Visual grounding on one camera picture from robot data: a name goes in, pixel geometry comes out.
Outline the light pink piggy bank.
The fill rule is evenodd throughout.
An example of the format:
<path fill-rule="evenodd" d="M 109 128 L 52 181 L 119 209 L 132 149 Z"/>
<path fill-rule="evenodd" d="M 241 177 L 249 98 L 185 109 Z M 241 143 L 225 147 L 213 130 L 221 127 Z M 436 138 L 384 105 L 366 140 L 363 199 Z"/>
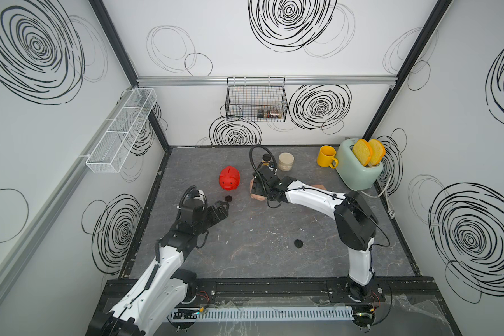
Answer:
<path fill-rule="evenodd" d="M 267 197 L 265 196 L 265 190 L 263 187 L 263 183 L 254 178 L 250 182 L 250 196 L 252 199 L 264 202 L 267 200 Z"/>

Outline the red piggy bank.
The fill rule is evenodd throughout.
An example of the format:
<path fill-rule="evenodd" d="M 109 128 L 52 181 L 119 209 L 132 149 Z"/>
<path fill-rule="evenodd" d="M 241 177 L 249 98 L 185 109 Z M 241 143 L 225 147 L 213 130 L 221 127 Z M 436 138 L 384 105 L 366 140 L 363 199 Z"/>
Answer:
<path fill-rule="evenodd" d="M 232 166 L 222 169 L 218 182 L 222 189 L 226 191 L 236 190 L 240 185 L 240 173 L 238 169 Z"/>

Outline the black round piggy bank plug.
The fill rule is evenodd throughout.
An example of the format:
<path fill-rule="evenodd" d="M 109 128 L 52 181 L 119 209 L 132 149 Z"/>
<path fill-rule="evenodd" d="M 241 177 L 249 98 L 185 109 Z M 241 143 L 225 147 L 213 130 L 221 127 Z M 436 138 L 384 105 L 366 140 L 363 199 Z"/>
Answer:
<path fill-rule="evenodd" d="M 304 244 L 303 244 L 302 240 L 300 240 L 300 239 L 296 239 L 296 240 L 294 241 L 294 245 L 295 245 L 298 249 L 300 249 L 300 248 L 302 248 L 302 247 L 303 247 L 303 245 L 304 245 Z"/>

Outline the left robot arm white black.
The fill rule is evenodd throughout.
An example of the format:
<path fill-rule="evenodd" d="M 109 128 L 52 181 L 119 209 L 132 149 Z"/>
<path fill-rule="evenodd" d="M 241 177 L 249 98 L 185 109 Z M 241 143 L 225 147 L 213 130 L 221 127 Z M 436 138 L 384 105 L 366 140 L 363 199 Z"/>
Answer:
<path fill-rule="evenodd" d="M 196 297 L 194 272 L 181 266 L 200 235 L 229 216 L 230 204 L 209 206 L 199 194 L 180 203 L 169 231 L 155 243 L 155 257 L 134 286 L 107 313 L 96 312 L 87 335 L 153 335 L 182 302 Z"/>

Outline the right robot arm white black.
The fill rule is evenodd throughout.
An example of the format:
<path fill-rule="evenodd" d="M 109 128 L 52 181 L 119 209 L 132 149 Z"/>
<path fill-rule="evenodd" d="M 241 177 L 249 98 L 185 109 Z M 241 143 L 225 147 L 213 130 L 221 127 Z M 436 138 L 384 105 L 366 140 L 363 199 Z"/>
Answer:
<path fill-rule="evenodd" d="M 334 193 L 290 176 L 279 178 L 275 169 L 265 165 L 254 169 L 251 191 L 267 201 L 297 204 L 333 219 L 340 240 L 348 248 L 348 295 L 357 302 L 371 296 L 375 281 L 372 246 L 377 217 L 358 193 Z"/>

